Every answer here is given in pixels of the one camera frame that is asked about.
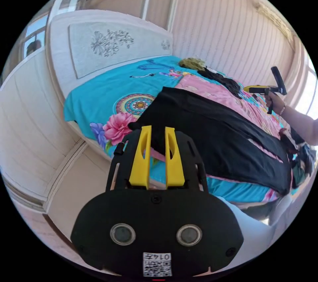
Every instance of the qr code sticker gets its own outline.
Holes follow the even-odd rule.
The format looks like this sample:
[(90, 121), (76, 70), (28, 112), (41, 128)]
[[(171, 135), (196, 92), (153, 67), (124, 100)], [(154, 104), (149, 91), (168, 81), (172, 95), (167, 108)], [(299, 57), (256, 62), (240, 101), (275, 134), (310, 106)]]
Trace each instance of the qr code sticker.
[(143, 253), (143, 276), (172, 276), (171, 253)]

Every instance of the hand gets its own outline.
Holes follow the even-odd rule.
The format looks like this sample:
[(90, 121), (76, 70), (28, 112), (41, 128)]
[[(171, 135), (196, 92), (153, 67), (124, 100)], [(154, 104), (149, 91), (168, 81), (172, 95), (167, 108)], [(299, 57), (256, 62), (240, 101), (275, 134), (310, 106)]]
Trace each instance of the hand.
[(266, 100), (266, 106), (270, 107), (271, 104), (273, 103), (273, 111), (276, 114), (279, 114), (283, 107), (285, 106), (284, 101), (278, 96), (275, 95), (273, 92), (269, 92), (268, 95), (265, 96)]

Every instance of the bracelet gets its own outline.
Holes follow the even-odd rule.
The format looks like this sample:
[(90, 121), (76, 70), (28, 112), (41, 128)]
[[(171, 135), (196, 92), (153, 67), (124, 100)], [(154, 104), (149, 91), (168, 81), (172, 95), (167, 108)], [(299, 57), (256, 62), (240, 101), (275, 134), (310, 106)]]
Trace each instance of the bracelet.
[(283, 114), (283, 112), (285, 111), (285, 109), (286, 109), (286, 105), (283, 106), (282, 110), (281, 110), (280, 113), (279, 113), (279, 116), (282, 116), (282, 114)]

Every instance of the headboard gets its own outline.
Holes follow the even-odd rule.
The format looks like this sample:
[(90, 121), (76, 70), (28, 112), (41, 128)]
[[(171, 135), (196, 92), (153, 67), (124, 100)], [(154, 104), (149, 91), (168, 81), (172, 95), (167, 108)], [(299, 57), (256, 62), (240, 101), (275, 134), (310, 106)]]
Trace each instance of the headboard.
[(172, 54), (170, 32), (113, 11), (78, 10), (57, 15), (48, 33), (52, 66), (64, 98), (108, 70)]

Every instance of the bed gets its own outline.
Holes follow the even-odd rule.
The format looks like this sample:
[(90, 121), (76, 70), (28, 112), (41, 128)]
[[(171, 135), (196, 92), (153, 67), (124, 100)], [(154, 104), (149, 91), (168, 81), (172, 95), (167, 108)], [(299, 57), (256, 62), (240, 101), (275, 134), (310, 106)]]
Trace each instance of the bed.
[[(236, 111), (273, 136), (283, 127), (266, 114), (264, 100), (241, 90), (242, 100), (196, 71), (181, 68), (172, 55), (173, 36), (139, 18), (109, 11), (75, 11), (54, 17), (51, 60), (64, 101), (64, 119), (100, 155), (113, 151), (163, 86), (187, 89)], [(165, 185), (164, 157), (152, 151), (151, 184)], [(244, 209), (277, 201), (270, 188), (208, 175), (211, 194)]]

